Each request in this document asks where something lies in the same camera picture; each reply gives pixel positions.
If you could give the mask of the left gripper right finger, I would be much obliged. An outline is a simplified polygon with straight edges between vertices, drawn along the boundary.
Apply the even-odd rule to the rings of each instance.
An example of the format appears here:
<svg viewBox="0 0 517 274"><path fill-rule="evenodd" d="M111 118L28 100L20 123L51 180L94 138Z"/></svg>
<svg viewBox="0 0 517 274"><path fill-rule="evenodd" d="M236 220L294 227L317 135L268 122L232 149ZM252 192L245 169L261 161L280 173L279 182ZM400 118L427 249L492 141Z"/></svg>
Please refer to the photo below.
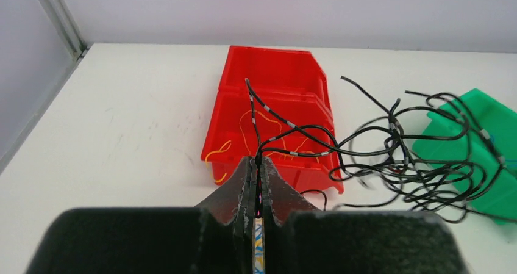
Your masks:
<svg viewBox="0 0 517 274"><path fill-rule="evenodd" d="M447 225L409 211L322 211L259 167L266 273L468 273Z"/></svg>

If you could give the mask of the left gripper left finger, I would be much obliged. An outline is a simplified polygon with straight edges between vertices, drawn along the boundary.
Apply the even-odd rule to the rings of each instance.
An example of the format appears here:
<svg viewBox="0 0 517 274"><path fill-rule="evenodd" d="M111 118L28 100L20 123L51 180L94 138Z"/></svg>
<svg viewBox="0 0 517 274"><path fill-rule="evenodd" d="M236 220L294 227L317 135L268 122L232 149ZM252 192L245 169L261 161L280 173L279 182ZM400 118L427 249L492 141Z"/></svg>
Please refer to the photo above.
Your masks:
<svg viewBox="0 0 517 274"><path fill-rule="evenodd" d="M256 169L193 207L80 207L49 226L28 273L251 273Z"/></svg>

